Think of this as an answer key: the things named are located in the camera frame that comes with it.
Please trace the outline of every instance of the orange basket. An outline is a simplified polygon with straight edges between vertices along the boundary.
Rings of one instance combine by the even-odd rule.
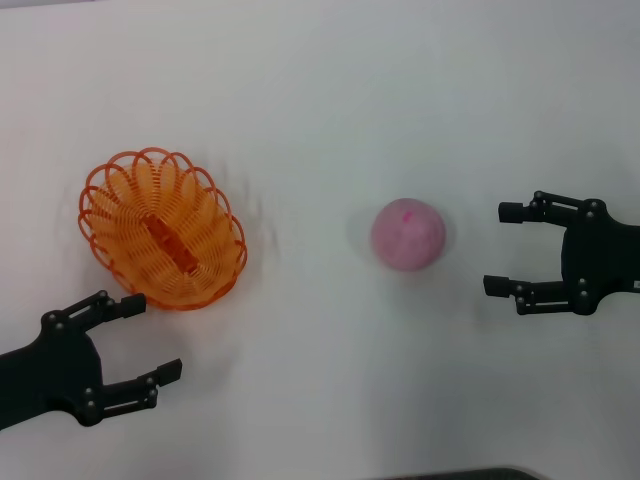
[[[94,169],[78,224],[126,290],[168,310],[209,305],[231,290],[247,263],[227,197],[178,152],[122,152]]]

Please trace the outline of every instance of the black robotic gripper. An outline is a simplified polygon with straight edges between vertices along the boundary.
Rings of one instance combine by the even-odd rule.
[[[484,277],[486,294],[513,295],[520,315],[591,315],[607,295],[640,293],[640,227],[615,221],[602,200],[536,192],[528,206],[501,203],[498,214],[502,223],[546,222],[567,229],[562,243],[562,281],[530,283]]]
[[[120,303],[100,291],[64,310],[43,315],[40,335],[24,348],[0,356],[0,430],[53,410],[86,427],[104,418],[154,408],[158,387],[175,382],[182,362],[111,385],[102,383],[100,356],[87,331],[102,322],[146,310],[143,294]]]

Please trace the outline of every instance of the pink ball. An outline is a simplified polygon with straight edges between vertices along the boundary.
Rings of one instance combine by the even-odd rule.
[[[400,198],[384,207],[371,228],[378,257],[396,270],[419,270],[442,253],[446,228],[436,210],[420,200]]]

